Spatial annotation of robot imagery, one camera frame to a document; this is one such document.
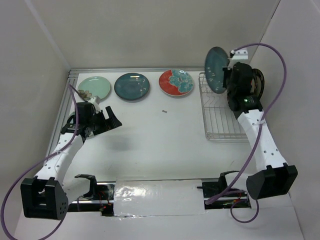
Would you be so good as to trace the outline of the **dark teal plate front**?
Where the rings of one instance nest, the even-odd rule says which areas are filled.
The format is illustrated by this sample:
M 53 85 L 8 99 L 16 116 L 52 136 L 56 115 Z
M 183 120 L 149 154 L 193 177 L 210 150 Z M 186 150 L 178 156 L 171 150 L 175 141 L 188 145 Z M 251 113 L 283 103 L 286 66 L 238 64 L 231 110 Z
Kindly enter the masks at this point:
M 225 50 L 215 46 L 209 50 L 205 58 L 204 70 L 208 86 L 216 94 L 225 92 L 224 70 L 229 65 L 229 58 Z

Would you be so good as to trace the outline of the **black rimmed beige plate front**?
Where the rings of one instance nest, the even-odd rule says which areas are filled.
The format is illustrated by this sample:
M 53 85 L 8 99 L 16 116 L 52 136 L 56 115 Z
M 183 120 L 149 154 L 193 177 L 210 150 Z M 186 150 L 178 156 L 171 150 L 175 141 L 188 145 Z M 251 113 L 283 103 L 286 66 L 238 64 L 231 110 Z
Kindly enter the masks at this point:
M 252 81 L 251 81 L 251 93 L 254 94 L 258 100 L 261 99 L 264 88 L 265 88 L 265 78 L 263 73 L 257 69 L 252 69 Z

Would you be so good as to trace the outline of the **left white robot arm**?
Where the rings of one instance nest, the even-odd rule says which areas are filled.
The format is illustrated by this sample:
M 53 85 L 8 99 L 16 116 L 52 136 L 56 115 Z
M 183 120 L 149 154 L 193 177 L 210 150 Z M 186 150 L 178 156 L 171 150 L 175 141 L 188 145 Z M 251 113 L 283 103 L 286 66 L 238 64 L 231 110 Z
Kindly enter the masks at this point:
M 112 108 L 105 110 L 93 101 L 78 102 L 74 115 L 62 127 L 54 156 L 46 160 L 33 178 L 20 184 L 24 216 L 27 218 L 62 220 L 69 205 L 79 197 L 92 200 L 99 187 L 92 174 L 77 174 L 65 181 L 65 175 L 87 138 L 122 126 Z

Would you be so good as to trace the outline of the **mint green flower plate front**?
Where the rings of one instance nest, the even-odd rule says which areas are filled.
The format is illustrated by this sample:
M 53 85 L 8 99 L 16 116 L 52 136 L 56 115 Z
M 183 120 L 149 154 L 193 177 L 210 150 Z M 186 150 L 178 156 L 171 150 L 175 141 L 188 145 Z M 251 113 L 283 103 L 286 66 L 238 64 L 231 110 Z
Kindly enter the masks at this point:
M 75 112 L 72 112 L 70 114 L 66 123 L 68 126 L 74 126 L 76 124 L 76 113 Z

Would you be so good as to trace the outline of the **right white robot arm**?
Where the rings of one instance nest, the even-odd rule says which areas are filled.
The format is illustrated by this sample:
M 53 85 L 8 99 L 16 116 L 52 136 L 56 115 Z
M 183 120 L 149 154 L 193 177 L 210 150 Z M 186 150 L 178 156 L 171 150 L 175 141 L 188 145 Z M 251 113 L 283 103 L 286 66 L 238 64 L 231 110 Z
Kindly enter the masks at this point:
M 222 68 L 222 86 L 235 119 L 244 130 L 256 162 L 257 172 L 248 176 L 246 189 L 254 200 L 285 195 L 298 176 L 295 165 L 288 165 L 281 155 L 265 121 L 266 111 L 254 94 L 252 80 L 257 69 L 237 62 L 231 69 Z

